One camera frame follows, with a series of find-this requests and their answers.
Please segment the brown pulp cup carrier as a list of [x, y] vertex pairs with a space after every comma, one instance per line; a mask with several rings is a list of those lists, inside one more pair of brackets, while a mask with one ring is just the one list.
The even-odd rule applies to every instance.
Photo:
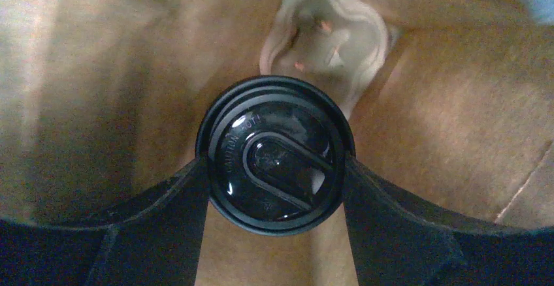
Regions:
[[349, 118], [397, 37], [397, 30], [360, 0], [282, 0], [259, 70], [311, 83]]

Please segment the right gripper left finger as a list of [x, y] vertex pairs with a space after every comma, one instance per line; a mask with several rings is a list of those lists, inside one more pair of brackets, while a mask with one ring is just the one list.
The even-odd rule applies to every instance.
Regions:
[[193, 285], [208, 204], [207, 158], [75, 223], [1, 221], [2, 285]]

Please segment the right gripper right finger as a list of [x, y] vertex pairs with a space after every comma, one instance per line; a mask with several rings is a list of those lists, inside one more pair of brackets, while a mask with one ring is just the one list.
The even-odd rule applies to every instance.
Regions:
[[553, 228], [506, 227], [437, 206], [345, 162], [344, 211], [360, 285], [552, 285]]

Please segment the green paper bag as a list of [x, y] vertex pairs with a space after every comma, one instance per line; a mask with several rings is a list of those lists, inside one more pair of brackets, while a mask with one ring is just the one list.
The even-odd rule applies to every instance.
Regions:
[[[350, 118], [360, 160], [443, 207], [553, 224], [553, 27], [525, 0], [360, 0], [402, 35]], [[64, 221], [193, 158], [281, 0], [1, 0], [1, 217]]]

